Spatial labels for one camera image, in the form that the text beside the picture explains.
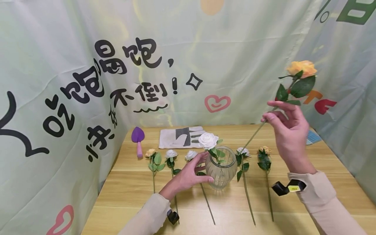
ribbed glass vase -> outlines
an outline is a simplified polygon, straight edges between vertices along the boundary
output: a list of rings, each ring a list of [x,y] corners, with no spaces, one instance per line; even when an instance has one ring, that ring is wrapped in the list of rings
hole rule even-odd
[[[214,179],[214,183],[210,183],[211,187],[215,190],[222,190],[236,175],[238,166],[235,153],[230,148],[226,146],[216,146],[215,148],[224,152],[225,156],[220,158],[224,162],[218,164],[217,160],[209,155],[206,159],[205,169],[206,174]]]

beige sleeve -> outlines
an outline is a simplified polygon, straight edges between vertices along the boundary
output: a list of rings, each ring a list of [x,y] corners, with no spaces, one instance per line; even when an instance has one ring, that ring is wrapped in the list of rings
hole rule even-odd
[[[303,181],[307,185],[297,195],[321,235],[367,235],[338,200],[332,184],[323,172],[289,173],[288,177]]]
[[[155,234],[163,226],[169,210],[170,201],[155,193],[118,235]]]

hand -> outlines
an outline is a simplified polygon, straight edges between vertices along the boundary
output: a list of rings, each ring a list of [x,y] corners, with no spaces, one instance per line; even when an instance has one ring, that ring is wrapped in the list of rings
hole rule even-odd
[[[173,177],[173,179],[164,186],[159,194],[171,201],[177,193],[187,190],[195,184],[214,182],[214,179],[210,176],[196,175],[197,172],[205,169],[205,167],[197,166],[204,163],[208,156],[208,152],[197,154],[195,158],[185,165],[179,174]]]
[[[267,119],[273,126],[278,152],[289,170],[295,173],[316,173],[305,151],[309,124],[300,107],[282,101],[268,101],[267,104],[278,106],[287,115],[281,111],[264,113],[261,121]]]
[[[205,131],[201,126],[181,129],[163,129],[159,136],[160,149],[191,149],[201,148],[199,137]]]

flower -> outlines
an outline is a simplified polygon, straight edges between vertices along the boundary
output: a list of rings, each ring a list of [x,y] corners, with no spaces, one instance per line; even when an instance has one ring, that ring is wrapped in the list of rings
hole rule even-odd
[[[192,160],[194,157],[196,157],[197,155],[197,152],[196,151],[193,151],[193,150],[189,150],[187,155],[185,156],[185,160],[186,161],[190,161]]]
[[[286,70],[293,76],[303,70],[303,75],[301,78],[315,75],[317,72],[315,65],[311,61],[293,61],[291,63],[291,67],[287,68]]]
[[[169,149],[166,152],[166,158],[174,158],[177,156],[177,152],[175,150]]]
[[[204,149],[212,149],[217,145],[219,137],[213,133],[205,132],[199,137],[199,145]]]
[[[271,149],[268,146],[262,146],[259,148],[260,151],[263,151],[265,149],[265,153],[269,155],[271,153]]]
[[[240,147],[240,148],[237,149],[237,151],[240,153],[240,151],[241,151],[242,149],[243,149],[243,148]],[[248,151],[248,149],[244,148],[243,151],[242,151],[241,153],[246,153],[246,156],[249,157],[249,151]]]
[[[146,156],[146,157],[150,157],[150,156],[153,155],[154,153],[155,153],[155,149],[149,149],[149,150],[146,152],[145,156]]]

purple trowel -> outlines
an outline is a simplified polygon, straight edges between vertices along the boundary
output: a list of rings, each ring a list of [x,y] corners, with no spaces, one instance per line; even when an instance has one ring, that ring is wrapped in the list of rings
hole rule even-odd
[[[137,143],[137,157],[142,158],[141,141],[145,139],[145,133],[141,128],[135,127],[132,132],[132,141]]]

